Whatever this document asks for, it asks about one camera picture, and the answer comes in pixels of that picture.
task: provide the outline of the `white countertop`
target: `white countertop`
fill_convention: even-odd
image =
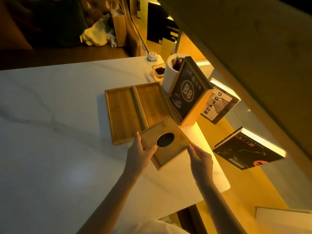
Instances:
[[[1,233],[78,231],[121,175],[130,146],[111,144],[104,90],[154,82],[153,65],[134,57],[0,71]],[[182,130],[212,153],[197,124]],[[230,188],[215,158],[213,179],[220,192]],[[117,227],[202,200],[185,151],[159,172],[149,164]]]

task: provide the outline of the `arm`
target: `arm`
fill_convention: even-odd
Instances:
[[[131,189],[156,150],[157,146],[154,145],[143,151],[141,137],[138,132],[135,134],[135,140],[128,149],[123,174],[77,234],[107,234],[113,231]]]
[[[204,197],[218,234],[245,234],[245,230],[213,184],[213,160],[211,155],[194,144],[188,145],[187,150],[191,158],[193,176]]]

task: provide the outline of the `b8 logo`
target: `b8 logo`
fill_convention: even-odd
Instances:
[[[185,101],[191,102],[194,98],[194,86],[189,80],[185,80],[181,85],[181,94]]]

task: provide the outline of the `forearm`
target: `forearm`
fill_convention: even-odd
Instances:
[[[121,175],[117,183],[105,197],[99,207],[92,213],[77,234],[111,233],[123,209],[127,197],[138,177]]]
[[[218,234],[246,233],[215,185],[202,185],[200,190]]]

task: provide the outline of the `hand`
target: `hand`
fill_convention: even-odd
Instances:
[[[153,145],[147,150],[143,150],[141,137],[138,132],[135,133],[135,140],[128,149],[124,175],[138,178],[147,167],[153,154],[157,151],[157,145]]]
[[[191,158],[191,170],[197,186],[213,185],[213,159],[211,155],[194,144],[187,147]]]

